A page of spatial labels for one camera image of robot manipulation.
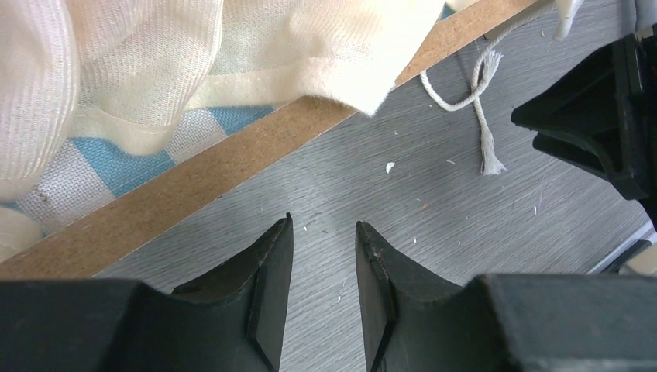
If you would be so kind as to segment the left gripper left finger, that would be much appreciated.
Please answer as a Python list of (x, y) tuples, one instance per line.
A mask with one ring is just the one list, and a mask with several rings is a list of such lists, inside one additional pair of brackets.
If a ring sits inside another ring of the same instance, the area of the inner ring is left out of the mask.
[(138, 280), (1, 283), (3, 371), (276, 371), (293, 220), (169, 294)]

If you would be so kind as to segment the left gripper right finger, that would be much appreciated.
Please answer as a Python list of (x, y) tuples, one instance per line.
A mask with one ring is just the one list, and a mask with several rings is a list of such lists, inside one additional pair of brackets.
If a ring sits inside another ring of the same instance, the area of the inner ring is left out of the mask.
[(356, 224), (369, 371), (654, 371), (656, 279), (482, 274), (463, 286)]

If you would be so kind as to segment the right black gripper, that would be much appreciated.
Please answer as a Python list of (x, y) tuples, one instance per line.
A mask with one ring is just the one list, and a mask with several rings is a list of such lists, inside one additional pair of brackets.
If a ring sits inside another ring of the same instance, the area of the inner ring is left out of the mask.
[(609, 182), (656, 221), (656, 36), (595, 50), (511, 113), (532, 146)]

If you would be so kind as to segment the wooden pet bed frame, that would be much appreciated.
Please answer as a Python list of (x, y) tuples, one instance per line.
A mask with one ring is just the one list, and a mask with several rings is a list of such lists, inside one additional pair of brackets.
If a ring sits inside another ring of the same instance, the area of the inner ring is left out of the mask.
[[(403, 74), (399, 84), (475, 39), (418, 51), (419, 70)], [(29, 249), (1, 258), (1, 277), (89, 277), (355, 113), (362, 112), (307, 96), (282, 105)]]

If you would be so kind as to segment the blue striped mattress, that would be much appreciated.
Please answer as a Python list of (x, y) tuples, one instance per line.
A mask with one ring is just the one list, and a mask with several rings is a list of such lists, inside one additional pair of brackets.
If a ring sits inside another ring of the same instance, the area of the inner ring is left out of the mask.
[(50, 235), (270, 114), (270, 106), (204, 108), (186, 112), (167, 145), (132, 156), (99, 138), (67, 139), (40, 182), (10, 202)]

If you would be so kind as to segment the strawberry print ruffled blanket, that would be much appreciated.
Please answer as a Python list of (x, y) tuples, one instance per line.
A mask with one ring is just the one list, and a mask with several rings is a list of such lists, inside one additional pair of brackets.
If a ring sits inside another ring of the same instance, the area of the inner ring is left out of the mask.
[(325, 98), (374, 115), (418, 51), (509, 32), (578, 1), (3, 1), (1, 258), (46, 234), (7, 208), (64, 142), (161, 151), (182, 116)]

